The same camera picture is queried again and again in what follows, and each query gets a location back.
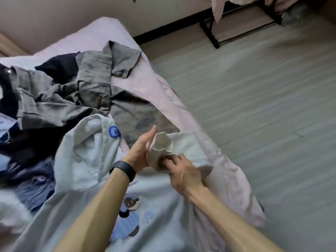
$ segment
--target teddy bear graphic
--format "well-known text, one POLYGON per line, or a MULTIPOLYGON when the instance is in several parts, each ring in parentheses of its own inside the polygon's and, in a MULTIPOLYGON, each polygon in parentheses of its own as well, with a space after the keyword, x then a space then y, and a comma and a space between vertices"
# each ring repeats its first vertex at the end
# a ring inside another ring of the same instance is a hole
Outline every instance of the teddy bear graphic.
POLYGON ((135 212, 139 207, 140 200, 137 196, 127 195, 124 198, 110 237, 110 242, 114 242, 119 238, 134 237, 139 232, 140 218, 135 212))

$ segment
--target bed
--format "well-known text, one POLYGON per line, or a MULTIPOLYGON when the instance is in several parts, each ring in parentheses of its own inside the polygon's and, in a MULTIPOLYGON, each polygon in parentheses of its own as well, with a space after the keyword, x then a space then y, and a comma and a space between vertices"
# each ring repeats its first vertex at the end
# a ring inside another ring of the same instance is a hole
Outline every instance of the bed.
MULTIPOLYGON (((34 67, 47 59, 66 53, 86 50, 102 50, 108 40, 125 46, 140 49, 119 20, 102 17, 78 32, 61 39, 55 44, 29 57, 0 58, 0 63, 34 67)), ((256 227, 262 227, 266 221, 265 214, 258 203, 246 176, 199 126, 195 118, 180 101, 177 94, 161 76, 156 74, 145 53, 133 68, 127 79, 113 77, 114 85, 130 91, 150 101, 181 131, 195 131, 208 158, 214 165, 206 184, 222 202, 238 212, 256 227)), ((123 151, 128 151, 122 142, 123 151)), ((195 232, 201 251, 227 251, 224 242, 206 218, 195 210, 195 232)))

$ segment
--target wall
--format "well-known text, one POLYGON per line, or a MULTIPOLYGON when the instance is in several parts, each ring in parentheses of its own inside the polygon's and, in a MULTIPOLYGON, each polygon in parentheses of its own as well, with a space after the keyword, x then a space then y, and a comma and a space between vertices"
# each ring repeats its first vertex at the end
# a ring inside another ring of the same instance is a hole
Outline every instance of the wall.
POLYGON ((319 11, 320 15, 336 23, 336 0, 327 0, 319 11))
POLYGON ((0 33, 35 53, 102 16, 137 36, 210 6, 210 0, 1 0, 0 33))

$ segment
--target watch strap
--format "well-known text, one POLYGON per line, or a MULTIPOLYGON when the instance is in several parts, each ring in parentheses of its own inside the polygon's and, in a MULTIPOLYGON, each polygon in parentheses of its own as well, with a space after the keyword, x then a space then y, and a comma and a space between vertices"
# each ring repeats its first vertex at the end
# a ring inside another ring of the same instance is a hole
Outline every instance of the watch strap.
POLYGON ((114 168, 118 168, 118 169, 122 170, 124 173, 126 173, 130 182, 132 182, 133 179, 135 178, 135 175, 136 175, 135 170, 133 169, 133 167, 131 165, 129 165, 125 161, 116 161, 109 170, 110 174, 111 174, 111 172, 113 171, 114 168))

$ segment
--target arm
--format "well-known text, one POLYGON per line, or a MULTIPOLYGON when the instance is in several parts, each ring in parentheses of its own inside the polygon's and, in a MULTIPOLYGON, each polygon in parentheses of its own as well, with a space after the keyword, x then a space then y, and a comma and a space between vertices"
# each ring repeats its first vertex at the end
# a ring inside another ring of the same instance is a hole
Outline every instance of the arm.
MULTIPOLYGON (((135 169, 136 173, 148 166, 146 144, 153 140, 155 134, 154 126, 137 140, 123 159, 135 169)), ((77 217, 54 252, 105 251, 129 182, 128 176, 122 170, 114 169, 102 189, 77 217)))
POLYGON ((235 252, 284 252, 204 187, 199 170, 184 155, 166 156, 163 164, 175 190, 199 208, 235 252))

